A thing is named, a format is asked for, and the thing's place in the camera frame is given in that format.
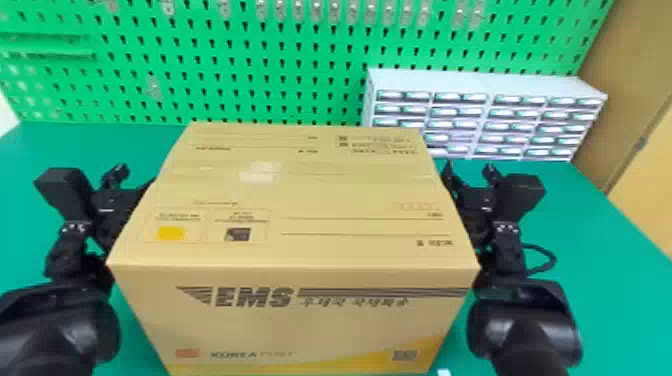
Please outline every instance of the black cable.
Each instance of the black cable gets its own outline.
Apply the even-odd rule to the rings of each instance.
[[[524,274],[526,276],[531,276],[533,274],[537,274],[537,273],[541,273],[541,272],[551,270],[555,266],[555,263],[558,261],[558,258],[555,257],[553,252],[549,251],[548,249],[546,249],[544,247],[538,246],[536,244],[529,244],[529,243],[522,243],[521,245],[523,246],[523,249],[531,249],[531,250],[537,251],[537,252],[541,253],[542,255],[548,257],[548,261],[546,261],[546,263],[541,264],[539,266],[536,266],[534,268],[527,269],[527,271]]]

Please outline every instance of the robotic arm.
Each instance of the robotic arm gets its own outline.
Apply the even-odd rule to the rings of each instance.
[[[50,168],[35,180],[65,223],[45,259],[51,282],[0,296],[0,374],[88,376],[116,356],[121,333],[105,260],[152,183],[122,189],[129,173],[115,166],[98,190],[76,168]],[[87,252],[89,237],[102,254]]]

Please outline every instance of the yellow label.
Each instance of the yellow label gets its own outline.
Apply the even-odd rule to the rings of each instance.
[[[184,240],[184,227],[161,226],[157,238],[159,240]]]

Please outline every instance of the box flap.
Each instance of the box flap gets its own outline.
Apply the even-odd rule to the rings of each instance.
[[[194,123],[108,263],[478,268],[412,129]]]

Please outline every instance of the yellow stripe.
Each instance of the yellow stripe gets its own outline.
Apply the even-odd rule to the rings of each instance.
[[[167,364],[173,376],[198,374],[329,374],[329,373],[424,373],[432,365],[443,341],[442,336],[433,336],[393,349],[363,355],[351,355],[340,359],[295,364]],[[395,350],[417,350],[415,361],[393,360]]]

